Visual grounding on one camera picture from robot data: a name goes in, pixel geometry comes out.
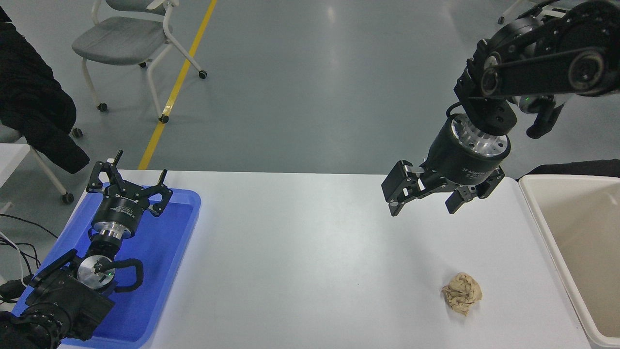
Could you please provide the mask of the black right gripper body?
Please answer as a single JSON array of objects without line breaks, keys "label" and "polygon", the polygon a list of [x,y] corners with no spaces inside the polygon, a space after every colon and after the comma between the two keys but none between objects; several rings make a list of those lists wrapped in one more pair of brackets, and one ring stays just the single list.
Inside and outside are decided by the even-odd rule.
[{"label": "black right gripper body", "polygon": [[511,150],[506,135],[477,133],[468,121],[446,121],[434,139],[424,168],[463,186],[480,185],[496,177]]}]

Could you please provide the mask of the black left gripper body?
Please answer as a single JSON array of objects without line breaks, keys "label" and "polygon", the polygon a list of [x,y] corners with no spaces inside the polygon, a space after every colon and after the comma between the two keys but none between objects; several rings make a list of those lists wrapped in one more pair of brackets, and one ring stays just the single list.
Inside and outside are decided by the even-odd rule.
[{"label": "black left gripper body", "polygon": [[149,207],[149,200],[136,197],[134,192],[122,192],[117,186],[104,189],[104,198],[93,218],[93,228],[102,229],[104,224],[120,224],[126,229],[137,229],[142,215]]}]

